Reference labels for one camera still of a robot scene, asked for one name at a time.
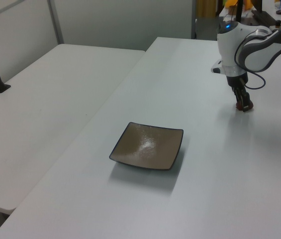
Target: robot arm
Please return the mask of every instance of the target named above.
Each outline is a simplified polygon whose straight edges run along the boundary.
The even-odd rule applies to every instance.
[[[281,27],[271,35],[251,34],[242,44],[238,63],[249,71],[262,72],[281,54]]]
[[[211,71],[225,74],[236,96],[236,107],[248,111],[253,107],[245,85],[247,72],[262,72],[281,54],[281,27],[274,33],[264,26],[246,26],[223,22],[217,35],[221,60]]]

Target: ceramic plate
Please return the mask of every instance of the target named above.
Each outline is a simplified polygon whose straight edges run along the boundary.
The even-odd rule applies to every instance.
[[[130,122],[109,158],[131,166],[170,170],[184,131]]]

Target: desk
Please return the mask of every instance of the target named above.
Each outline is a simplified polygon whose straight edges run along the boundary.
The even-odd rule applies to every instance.
[[[269,15],[272,16],[275,20],[281,20],[281,15],[276,14],[277,9],[275,8],[274,1],[273,0],[263,0],[263,5],[262,5],[263,11],[266,11]],[[224,21],[230,21],[231,16],[227,15],[228,14],[228,9],[224,8],[222,12],[220,13],[220,17],[225,17]],[[248,13],[242,13],[242,16],[245,16],[247,14],[247,17],[251,17],[253,14],[251,11]]]
[[[247,113],[210,72],[219,57],[216,41],[158,38],[0,239],[280,239],[281,56]],[[108,158],[130,121],[184,129],[172,170]]]
[[[10,214],[144,52],[59,45],[0,94],[0,212]]]

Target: yellow object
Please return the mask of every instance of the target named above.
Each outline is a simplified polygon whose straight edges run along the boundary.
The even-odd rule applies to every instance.
[[[237,0],[227,0],[225,3],[225,8],[229,8],[231,6],[234,6],[235,4],[237,4]],[[249,10],[253,7],[251,0],[243,0],[244,2],[244,10]]]

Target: black cable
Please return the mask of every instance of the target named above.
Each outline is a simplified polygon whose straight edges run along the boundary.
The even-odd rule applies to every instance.
[[[242,46],[242,44],[245,42],[246,38],[247,38],[249,35],[251,35],[252,33],[256,32],[256,31],[257,31],[257,30],[251,32],[250,34],[248,34],[248,35],[244,38],[244,40],[240,43],[240,45],[238,46],[238,48],[236,49],[235,54],[234,54],[234,62],[235,62],[235,64],[236,64],[238,67],[242,68],[243,70],[245,70],[245,71],[247,71],[247,72],[250,72],[250,73],[253,74],[253,75],[256,75],[257,77],[259,77],[259,78],[262,79],[262,81],[263,81],[263,85],[261,85],[260,87],[256,87],[256,88],[248,87],[247,85],[245,85],[245,88],[250,89],[250,90],[259,90],[259,89],[263,88],[263,87],[266,85],[266,80],[265,80],[262,76],[260,76],[259,74],[255,73],[254,71],[250,71],[249,69],[246,69],[246,68],[244,68],[243,66],[241,66],[241,65],[236,61],[236,55],[237,55],[237,53],[238,53],[238,50],[239,50],[240,47]]]

